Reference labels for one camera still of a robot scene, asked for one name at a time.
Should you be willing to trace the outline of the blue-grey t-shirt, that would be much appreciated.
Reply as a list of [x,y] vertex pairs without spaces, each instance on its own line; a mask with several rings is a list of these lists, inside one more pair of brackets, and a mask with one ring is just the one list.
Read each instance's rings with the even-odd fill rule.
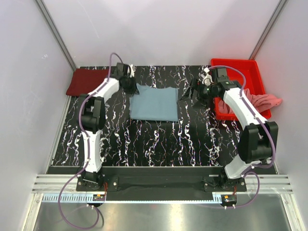
[[137,84],[139,94],[130,98],[129,115],[134,120],[177,122],[178,89]]

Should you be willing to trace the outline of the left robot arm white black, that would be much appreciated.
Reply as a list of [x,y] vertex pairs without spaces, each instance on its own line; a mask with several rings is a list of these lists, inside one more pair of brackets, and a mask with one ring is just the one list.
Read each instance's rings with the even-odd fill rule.
[[107,186],[103,179],[100,139],[105,126],[105,103],[119,90],[138,94],[135,67],[132,64],[117,63],[103,82],[90,93],[80,95],[81,104],[77,117],[84,142],[84,164],[78,172],[78,184],[95,191]]

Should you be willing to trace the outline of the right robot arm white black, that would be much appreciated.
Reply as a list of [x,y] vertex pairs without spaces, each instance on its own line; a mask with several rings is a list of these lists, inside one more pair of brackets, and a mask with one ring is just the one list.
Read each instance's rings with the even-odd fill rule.
[[237,146],[238,154],[223,167],[211,187],[229,191],[254,168],[271,168],[276,157],[278,125],[269,122],[252,105],[244,93],[245,83],[230,80],[229,66],[205,67],[200,77],[193,78],[181,100],[197,93],[195,106],[206,105],[213,98],[220,98],[235,114],[243,129]]

